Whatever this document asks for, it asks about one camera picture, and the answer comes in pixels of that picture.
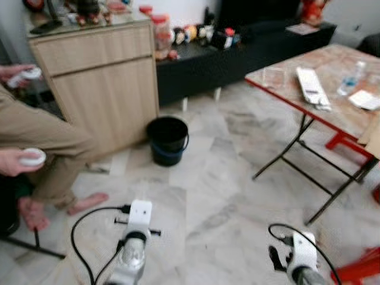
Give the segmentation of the person's right hand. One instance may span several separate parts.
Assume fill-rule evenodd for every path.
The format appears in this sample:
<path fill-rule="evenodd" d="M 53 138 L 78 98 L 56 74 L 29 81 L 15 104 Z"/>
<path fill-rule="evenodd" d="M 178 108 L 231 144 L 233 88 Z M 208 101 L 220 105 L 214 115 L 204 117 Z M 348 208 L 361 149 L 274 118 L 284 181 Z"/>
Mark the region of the person's right hand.
<path fill-rule="evenodd" d="M 17 148 L 1 149 L 1 174 L 3 176 L 18 176 L 22 173 L 35 171 L 34 167 L 21 164 L 21 159 L 27 157 L 26 153 Z"/>

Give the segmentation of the person's left hand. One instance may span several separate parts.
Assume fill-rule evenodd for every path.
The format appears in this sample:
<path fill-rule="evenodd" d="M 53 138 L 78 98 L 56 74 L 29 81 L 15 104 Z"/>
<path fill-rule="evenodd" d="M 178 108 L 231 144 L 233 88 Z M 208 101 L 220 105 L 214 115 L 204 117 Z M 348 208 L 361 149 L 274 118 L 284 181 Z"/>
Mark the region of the person's left hand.
<path fill-rule="evenodd" d="M 2 83 L 8 86 L 8 81 L 16 74 L 19 74 L 22 71 L 34 68 L 34 65 L 30 64 L 21 64 L 21 65 L 1 65 L 1 80 Z M 22 78 L 21 81 L 17 82 L 16 86 L 11 86 L 11 89 L 25 88 L 29 84 L 27 79 Z"/>

